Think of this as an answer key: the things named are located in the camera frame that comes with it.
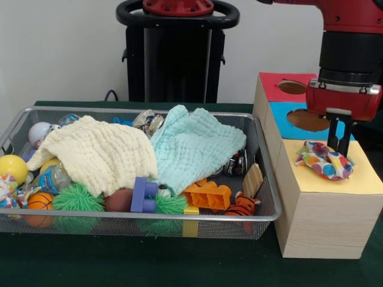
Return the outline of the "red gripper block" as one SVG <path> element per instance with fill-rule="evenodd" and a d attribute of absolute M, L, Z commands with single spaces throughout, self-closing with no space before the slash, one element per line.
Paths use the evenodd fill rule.
<path fill-rule="evenodd" d="M 381 87 L 378 89 L 377 94 L 346 93 L 313 87 L 308 87 L 306 91 L 306 104 L 309 112 L 326 115 L 328 109 L 349 111 L 354 121 L 372 121 L 377 113 L 381 98 Z M 338 120 L 329 119 L 329 123 L 327 146 L 337 148 L 338 137 L 336 136 L 336 131 Z M 344 123 L 344 135 L 339 141 L 339 153 L 347 157 L 351 139 L 352 122 L 345 121 Z"/>

